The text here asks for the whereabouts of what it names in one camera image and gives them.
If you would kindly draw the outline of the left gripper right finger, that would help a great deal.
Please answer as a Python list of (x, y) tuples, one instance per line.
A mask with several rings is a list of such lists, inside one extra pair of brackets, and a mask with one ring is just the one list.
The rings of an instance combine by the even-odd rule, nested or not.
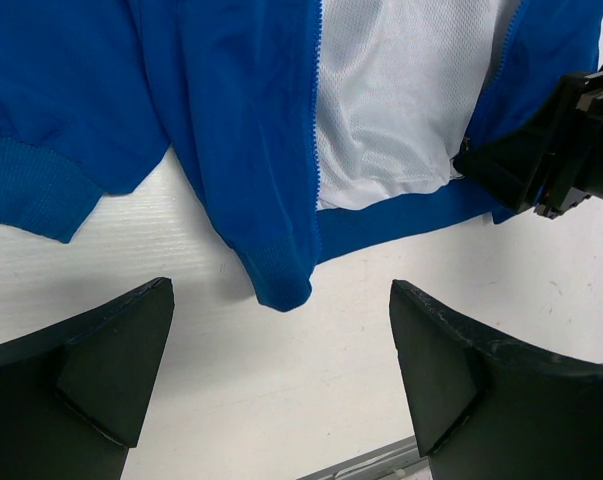
[(434, 478), (603, 479), (603, 363), (519, 340), (404, 280), (389, 316)]

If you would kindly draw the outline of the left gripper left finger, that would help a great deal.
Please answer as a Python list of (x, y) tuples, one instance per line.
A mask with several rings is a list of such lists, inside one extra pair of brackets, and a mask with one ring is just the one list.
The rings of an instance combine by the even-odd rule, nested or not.
[(169, 335), (153, 279), (0, 344), (0, 479), (118, 479), (138, 445)]

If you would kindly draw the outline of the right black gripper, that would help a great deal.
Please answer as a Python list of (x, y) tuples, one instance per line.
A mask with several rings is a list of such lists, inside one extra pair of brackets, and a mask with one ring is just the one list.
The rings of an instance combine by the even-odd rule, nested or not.
[(458, 154), (453, 165), (513, 214), (534, 204), (537, 215), (557, 218), (591, 197), (603, 200), (603, 66), (563, 76), (523, 126)]

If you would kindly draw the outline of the blue white red jacket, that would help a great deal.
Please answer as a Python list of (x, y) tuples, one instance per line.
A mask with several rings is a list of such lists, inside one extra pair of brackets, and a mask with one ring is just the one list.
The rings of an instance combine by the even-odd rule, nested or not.
[(491, 214), (453, 164), (598, 66), (602, 1), (0, 1), (0, 224), (70, 241), (173, 149), (258, 301)]

